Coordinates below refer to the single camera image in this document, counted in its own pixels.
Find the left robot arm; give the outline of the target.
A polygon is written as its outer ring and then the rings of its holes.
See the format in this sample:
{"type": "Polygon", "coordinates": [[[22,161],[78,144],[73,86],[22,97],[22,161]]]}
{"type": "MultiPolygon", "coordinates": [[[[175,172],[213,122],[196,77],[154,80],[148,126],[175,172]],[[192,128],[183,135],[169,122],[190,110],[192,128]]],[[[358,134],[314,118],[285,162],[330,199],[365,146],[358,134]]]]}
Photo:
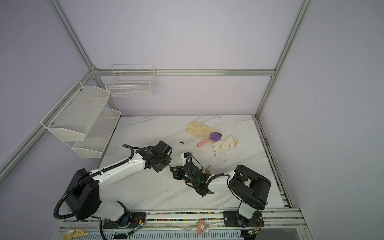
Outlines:
{"type": "Polygon", "coordinates": [[[157,173],[171,163],[173,149],[163,141],[144,148],[124,145],[130,150],[128,157],[115,164],[96,170],[80,169],[75,172],[66,192],[54,209],[56,219],[88,218],[105,219],[113,222],[129,219],[131,212],[120,201],[102,198],[101,193],[113,184],[153,169],[157,173]]]}

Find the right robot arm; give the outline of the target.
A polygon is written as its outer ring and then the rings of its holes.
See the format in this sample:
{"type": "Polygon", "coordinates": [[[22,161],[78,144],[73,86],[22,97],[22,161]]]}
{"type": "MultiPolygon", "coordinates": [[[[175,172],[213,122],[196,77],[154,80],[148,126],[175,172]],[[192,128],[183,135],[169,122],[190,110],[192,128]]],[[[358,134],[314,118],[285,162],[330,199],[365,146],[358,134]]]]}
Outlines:
{"type": "Polygon", "coordinates": [[[231,193],[240,201],[237,210],[239,222],[250,222],[257,211],[263,211],[268,205],[272,183],[266,177],[244,165],[237,165],[228,173],[212,175],[195,166],[193,159],[192,155],[184,154],[184,165],[170,168],[173,179],[184,181],[203,198],[217,192],[231,193]]]}

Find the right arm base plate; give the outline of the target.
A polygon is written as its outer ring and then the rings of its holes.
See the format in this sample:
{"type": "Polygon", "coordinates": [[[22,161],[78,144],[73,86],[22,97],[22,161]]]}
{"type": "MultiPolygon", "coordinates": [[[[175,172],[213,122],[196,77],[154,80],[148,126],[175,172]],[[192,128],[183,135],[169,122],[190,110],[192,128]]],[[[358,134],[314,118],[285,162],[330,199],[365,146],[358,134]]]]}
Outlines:
{"type": "Polygon", "coordinates": [[[248,219],[242,216],[237,211],[224,211],[224,224],[225,227],[264,227],[264,218],[260,211],[255,211],[253,216],[248,219]]]}

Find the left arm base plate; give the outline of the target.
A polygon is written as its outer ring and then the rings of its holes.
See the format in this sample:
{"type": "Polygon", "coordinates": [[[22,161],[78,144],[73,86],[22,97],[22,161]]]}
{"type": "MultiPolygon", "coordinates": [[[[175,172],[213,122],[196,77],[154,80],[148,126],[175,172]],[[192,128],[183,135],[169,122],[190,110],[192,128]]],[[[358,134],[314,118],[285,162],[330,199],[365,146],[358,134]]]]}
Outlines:
{"type": "Polygon", "coordinates": [[[124,214],[117,222],[106,220],[103,223],[104,229],[134,229],[139,223],[144,224],[147,214],[145,212],[130,212],[124,214]]]}

